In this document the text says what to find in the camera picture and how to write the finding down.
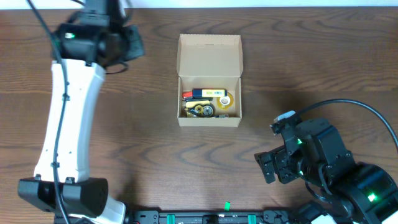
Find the brown cardboard box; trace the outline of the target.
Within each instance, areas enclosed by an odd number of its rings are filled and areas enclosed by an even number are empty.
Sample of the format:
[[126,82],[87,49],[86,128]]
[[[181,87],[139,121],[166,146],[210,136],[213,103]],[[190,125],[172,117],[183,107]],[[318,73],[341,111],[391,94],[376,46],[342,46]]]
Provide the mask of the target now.
[[[181,127],[237,127],[242,119],[241,75],[243,48],[240,35],[181,34],[177,54],[178,101],[177,120]],[[227,110],[217,107],[215,115],[229,118],[188,118],[183,92],[193,89],[225,89],[233,96]]]

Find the red black stapler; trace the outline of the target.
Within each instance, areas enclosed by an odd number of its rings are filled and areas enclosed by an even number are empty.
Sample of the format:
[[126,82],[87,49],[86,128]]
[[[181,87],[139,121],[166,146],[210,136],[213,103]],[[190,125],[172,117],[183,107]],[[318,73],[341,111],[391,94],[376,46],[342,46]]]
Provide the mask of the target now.
[[189,92],[183,92],[182,93],[182,98],[183,99],[192,99],[193,98],[193,93],[191,91]]

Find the blue white staples box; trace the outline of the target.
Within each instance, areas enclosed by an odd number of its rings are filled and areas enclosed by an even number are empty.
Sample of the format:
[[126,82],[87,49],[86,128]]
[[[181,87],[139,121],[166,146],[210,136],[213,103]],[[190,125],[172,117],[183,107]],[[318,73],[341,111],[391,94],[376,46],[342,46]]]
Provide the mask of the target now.
[[212,118],[229,118],[228,114],[219,114],[219,115],[214,115]]

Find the yellow clear tape roll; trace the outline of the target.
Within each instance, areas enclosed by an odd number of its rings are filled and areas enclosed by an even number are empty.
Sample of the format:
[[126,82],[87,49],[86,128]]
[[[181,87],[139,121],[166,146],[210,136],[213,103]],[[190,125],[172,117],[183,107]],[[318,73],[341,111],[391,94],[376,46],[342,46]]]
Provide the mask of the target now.
[[217,107],[222,110],[227,110],[233,105],[233,96],[230,92],[226,96],[222,96],[217,99]]

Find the yellow highlighter blue cap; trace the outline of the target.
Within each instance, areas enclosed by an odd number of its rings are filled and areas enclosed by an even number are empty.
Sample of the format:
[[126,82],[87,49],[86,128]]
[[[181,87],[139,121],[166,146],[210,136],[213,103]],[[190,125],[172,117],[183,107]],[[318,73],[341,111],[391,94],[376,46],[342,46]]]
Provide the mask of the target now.
[[193,89],[192,96],[194,98],[221,98],[227,96],[225,89]]

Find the correction tape dispenser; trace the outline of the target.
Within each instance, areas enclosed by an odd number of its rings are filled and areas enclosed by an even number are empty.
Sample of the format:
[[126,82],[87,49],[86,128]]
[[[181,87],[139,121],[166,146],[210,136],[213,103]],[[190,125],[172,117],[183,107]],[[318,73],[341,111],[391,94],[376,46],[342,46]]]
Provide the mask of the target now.
[[215,115],[215,108],[210,100],[186,101],[184,110],[188,118],[210,118]]

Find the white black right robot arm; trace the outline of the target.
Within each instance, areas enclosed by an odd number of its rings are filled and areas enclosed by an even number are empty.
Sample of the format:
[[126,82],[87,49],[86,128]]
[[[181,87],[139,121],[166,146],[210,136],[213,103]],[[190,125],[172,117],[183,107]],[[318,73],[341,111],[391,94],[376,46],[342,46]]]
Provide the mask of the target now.
[[397,223],[397,184],[382,168],[355,162],[326,119],[287,118],[271,126],[284,143],[255,154],[268,184],[301,178],[319,187],[318,199],[356,223]]

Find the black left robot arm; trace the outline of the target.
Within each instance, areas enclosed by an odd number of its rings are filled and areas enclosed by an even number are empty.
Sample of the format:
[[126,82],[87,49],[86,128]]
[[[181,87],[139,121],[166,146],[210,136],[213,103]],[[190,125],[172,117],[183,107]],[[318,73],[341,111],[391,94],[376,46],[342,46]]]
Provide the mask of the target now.
[[134,25],[64,23],[52,34],[52,97],[44,145],[32,177],[19,181],[21,199],[55,215],[56,223],[131,223],[104,178],[90,175],[96,102],[110,66],[144,54]]

